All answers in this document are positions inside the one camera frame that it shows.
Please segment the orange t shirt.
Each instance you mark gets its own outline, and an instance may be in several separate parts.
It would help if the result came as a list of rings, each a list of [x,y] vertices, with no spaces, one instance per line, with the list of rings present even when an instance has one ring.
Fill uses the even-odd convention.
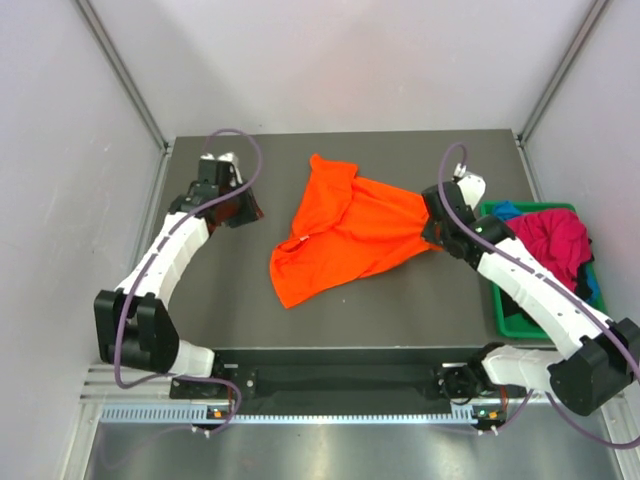
[[[362,177],[357,164],[319,154],[310,157],[310,168],[290,234],[269,263],[285,308],[440,249],[422,237],[429,214],[420,194]]]

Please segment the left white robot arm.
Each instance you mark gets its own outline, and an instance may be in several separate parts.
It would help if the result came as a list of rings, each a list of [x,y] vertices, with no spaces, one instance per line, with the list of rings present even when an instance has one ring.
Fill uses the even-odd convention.
[[[160,233],[136,268],[94,300],[101,360],[114,364],[119,358],[125,367],[191,376],[203,395],[220,394],[226,387],[225,370],[214,364],[211,349],[179,338],[168,304],[191,260],[217,228],[238,228],[262,217],[236,154],[202,155],[197,179],[170,204]]]

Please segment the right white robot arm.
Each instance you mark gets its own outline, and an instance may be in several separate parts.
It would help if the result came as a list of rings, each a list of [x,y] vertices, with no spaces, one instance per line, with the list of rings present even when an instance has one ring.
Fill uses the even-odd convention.
[[[484,180],[474,175],[424,190],[428,218],[422,236],[497,285],[554,347],[489,344],[469,360],[467,384],[481,396],[501,385],[543,391],[588,416],[638,380],[639,327],[630,319],[613,321],[579,299],[505,222],[476,217],[473,208],[484,190]]]

